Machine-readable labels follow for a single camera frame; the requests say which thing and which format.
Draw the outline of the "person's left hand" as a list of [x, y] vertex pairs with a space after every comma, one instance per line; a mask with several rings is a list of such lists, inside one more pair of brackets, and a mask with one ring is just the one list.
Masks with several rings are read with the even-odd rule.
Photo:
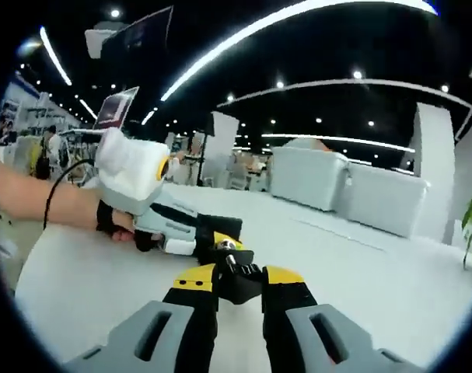
[[129, 213], [119, 211], [100, 200], [96, 210], [96, 231], [116, 242], [132, 242], [138, 237]]

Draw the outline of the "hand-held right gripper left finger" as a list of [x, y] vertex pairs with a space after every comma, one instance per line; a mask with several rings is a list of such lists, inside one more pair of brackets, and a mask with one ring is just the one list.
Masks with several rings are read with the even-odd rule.
[[65, 364], [67, 372], [207, 372], [217, 336], [218, 268], [186, 270], [162, 301], [114, 327], [108, 341]]

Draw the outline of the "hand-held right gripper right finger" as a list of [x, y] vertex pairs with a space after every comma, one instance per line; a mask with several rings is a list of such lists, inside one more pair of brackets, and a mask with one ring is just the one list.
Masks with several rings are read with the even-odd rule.
[[273, 372], [421, 372], [395, 353], [373, 347], [361, 326], [318, 304], [303, 278], [263, 269], [263, 336]]

